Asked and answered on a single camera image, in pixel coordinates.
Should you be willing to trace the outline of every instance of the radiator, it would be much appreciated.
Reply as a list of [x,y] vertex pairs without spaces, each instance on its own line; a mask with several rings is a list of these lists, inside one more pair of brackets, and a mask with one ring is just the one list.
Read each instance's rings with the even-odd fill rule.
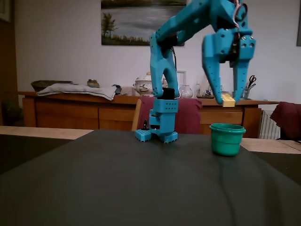
[[260,139],[278,139],[280,138],[280,127],[270,118],[272,111],[262,111]]

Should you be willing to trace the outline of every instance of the cable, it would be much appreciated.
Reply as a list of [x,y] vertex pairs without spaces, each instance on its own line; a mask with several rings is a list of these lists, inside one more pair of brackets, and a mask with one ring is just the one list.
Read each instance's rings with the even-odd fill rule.
[[174,51],[174,47],[171,47],[171,50],[174,54],[174,66],[175,66],[175,70],[177,70],[177,57],[175,56],[175,51]]

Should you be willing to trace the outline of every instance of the robotic arm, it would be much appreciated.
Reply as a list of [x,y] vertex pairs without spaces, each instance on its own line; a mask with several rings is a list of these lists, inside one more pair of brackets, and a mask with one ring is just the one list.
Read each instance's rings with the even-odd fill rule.
[[220,63],[233,68],[234,99],[240,99],[253,58],[256,41],[248,28],[247,6],[241,0],[192,0],[150,37],[150,71],[153,93],[163,96],[162,75],[174,97],[179,96],[172,47],[181,45],[195,33],[212,25],[215,34],[206,35],[202,45],[202,63],[217,103],[222,104]]

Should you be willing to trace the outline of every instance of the glass vase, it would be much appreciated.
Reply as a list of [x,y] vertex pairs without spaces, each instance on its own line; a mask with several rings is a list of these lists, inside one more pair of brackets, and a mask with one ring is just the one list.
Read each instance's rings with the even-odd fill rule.
[[189,85],[181,85],[179,88],[181,98],[192,98],[193,92]]

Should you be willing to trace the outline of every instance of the wicker basket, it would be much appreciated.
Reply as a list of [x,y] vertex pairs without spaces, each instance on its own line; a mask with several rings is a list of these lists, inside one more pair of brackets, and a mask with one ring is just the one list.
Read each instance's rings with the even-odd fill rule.
[[40,92],[41,90],[45,89],[48,86],[51,86],[56,83],[67,83],[72,84],[72,81],[54,81],[54,80],[39,80],[39,81],[33,81],[31,83],[34,91]]

